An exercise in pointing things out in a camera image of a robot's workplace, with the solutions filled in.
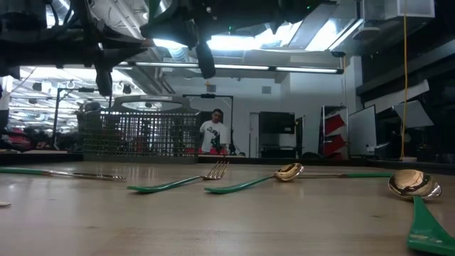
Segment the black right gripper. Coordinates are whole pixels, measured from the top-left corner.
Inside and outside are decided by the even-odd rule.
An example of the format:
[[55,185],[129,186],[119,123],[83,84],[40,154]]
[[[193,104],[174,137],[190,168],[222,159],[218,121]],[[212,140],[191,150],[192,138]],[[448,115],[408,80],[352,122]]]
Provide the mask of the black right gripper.
[[192,18],[156,17],[140,27],[145,38],[174,41],[196,47],[198,67],[205,79],[215,76],[215,63],[208,41],[213,35],[239,28],[282,20],[280,0],[192,1]]

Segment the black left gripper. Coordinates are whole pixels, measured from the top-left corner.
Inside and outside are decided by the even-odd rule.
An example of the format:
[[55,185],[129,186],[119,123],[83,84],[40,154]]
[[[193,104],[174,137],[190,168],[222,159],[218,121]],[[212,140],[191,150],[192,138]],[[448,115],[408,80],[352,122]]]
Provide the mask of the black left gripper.
[[[107,57],[105,46],[111,46],[110,38],[85,33],[83,37],[84,57],[83,63],[86,66],[94,66],[97,72],[95,82],[97,84],[101,96],[112,95],[112,63]],[[155,46],[155,42],[151,39],[121,41],[115,48],[120,50],[124,58],[134,57],[140,53],[146,52],[148,48]]]

